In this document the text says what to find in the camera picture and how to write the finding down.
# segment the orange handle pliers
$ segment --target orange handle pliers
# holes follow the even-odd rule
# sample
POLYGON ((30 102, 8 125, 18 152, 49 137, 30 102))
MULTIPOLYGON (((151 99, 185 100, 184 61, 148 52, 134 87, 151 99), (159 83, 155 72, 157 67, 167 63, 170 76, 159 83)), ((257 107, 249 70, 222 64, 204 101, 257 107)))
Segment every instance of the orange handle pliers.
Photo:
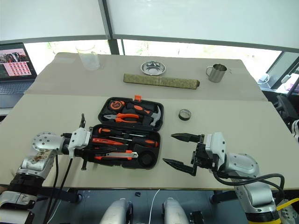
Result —
POLYGON ((114 119, 116 123, 120 123, 120 122, 137 123, 137 121, 123 120, 123 118, 136 118, 136 119, 139 119, 140 116, 138 114, 133 114, 133 113, 118 113, 116 115, 114 115, 114 114, 104 115, 104 118, 114 119))

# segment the clear drinking glass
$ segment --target clear drinking glass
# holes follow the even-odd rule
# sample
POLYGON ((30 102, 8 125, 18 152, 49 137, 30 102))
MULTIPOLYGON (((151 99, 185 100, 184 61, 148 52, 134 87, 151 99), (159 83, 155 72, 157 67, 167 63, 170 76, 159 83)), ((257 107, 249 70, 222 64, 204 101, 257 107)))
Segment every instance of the clear drinking glass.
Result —
POLYGON ((100 68, 100 61, 98 54, 94 52, 95 46, 90 43, 80 43, 76 45, 81 62, 89 71, 95 71, 100 68))

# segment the hammer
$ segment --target hammer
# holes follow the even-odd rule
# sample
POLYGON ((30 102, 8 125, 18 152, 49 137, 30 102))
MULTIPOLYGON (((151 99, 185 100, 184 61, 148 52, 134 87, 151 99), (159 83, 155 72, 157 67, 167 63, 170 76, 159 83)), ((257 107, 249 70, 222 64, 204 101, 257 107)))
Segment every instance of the hammer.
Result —
POLYGON ((153 126, 153 127, 156 125, 156 122, 161 118, 160 107, 159 106, 157 106, 157 107, 158 107, 158 113, 154 113, 153 111, 144 109, 142 106, 134 105, 132 103, 127 104, 128 109, 135 109, 138 114, 142 114, 142 115, 149 116, 149 117, 153 118, 154 120, 149 124, 150 126, 153 126))

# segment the metal bowl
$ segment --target metal bowl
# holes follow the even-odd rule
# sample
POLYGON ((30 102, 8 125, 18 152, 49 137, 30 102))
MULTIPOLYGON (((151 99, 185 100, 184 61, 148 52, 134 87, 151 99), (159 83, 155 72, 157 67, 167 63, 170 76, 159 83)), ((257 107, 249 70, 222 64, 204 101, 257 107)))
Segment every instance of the metal bowl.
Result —
POLYGON ((166 70, 165 65, 162 62, 149 61, 141 65, 141 71, 149 76, 162 75, 166 70))

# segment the laptop screen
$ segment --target laptop screen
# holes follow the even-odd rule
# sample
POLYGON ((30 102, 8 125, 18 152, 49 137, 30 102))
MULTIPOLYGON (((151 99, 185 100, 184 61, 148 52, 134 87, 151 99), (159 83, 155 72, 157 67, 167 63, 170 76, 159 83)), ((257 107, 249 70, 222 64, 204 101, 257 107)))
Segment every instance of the laptop screen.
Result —
POLYGON ((35 77, 36 72, 23 43, 0 44, 0 80, 35 77))

